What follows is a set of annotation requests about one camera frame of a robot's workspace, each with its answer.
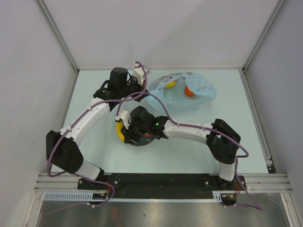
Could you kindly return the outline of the yellow fake banana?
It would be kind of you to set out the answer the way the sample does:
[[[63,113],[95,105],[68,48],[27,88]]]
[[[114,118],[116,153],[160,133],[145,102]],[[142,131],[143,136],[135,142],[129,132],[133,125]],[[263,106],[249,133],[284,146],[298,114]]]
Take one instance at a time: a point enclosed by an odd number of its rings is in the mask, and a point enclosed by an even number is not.
[[[124,134],[121,132],[122,128],[123,128],[123,122],[116,122],[116,133],[117,133],[117,136],[118,138],[124,142],[125,140],[125,136]]]

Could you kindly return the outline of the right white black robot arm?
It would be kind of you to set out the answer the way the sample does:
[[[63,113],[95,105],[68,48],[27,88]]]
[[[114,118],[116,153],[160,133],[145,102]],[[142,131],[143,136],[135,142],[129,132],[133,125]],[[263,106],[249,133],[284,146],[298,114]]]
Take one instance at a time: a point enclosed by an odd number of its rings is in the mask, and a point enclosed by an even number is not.
[[[236,154],[241,137],[225,121],[216,119],[208,124],[174,122],[168,116],[155,117],[142,106],[131,112],[119,111],[115,121],[117,134],[125,144],[145,146],[154,140],[185,139],[207,145],[219,162],[219,186],[229,190],[235,185]]]

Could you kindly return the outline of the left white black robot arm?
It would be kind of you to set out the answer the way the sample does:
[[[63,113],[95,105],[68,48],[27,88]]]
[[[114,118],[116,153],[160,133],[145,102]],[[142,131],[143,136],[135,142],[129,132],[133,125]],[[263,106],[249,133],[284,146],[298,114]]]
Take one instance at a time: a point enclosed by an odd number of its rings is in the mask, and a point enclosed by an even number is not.
[[[94,93],[88,106],[72,123],[59,131],[49,131],[46,136],[47,174],[57,166],[63,173],[88,178],[94,189],[101,188],[105,178],[102,169],[86,161],[80,151],[80,144],[88,132],[110,113],[117,105],[127,101],[141,101],[147,87],[149,70],[140,62],[135,62],[133,74],[121,67],[114,67],[108,80]]]

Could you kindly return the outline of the light blue printed plastic bag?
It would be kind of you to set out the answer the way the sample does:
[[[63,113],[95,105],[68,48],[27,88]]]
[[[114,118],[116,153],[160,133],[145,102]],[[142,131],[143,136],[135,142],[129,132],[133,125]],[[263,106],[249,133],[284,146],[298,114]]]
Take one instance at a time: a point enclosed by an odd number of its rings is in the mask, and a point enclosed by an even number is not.
[[[172,88],[164,88],[166,84],[176,81]],[[194,97],[185,95],[184,89],[188,87]],[[217,92],[213,84],[205,77],[194,72],[171,73],[155,79],[148,86],[150,96],[146,97],[150,106],[159,112],[166,109],[170,112],[180,112],[199,107],[201,104],[213,101]]]

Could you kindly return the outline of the orange fake mandarin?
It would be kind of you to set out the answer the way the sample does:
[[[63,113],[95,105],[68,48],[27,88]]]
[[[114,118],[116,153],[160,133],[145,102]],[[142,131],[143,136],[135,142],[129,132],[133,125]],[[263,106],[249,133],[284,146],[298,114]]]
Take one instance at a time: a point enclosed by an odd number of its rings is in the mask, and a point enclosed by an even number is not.
[[[194,97],[195,96],[195,94],[188,87],[185,87],[184,92],[185,92],[185,95],[188,96],[188,97]]]

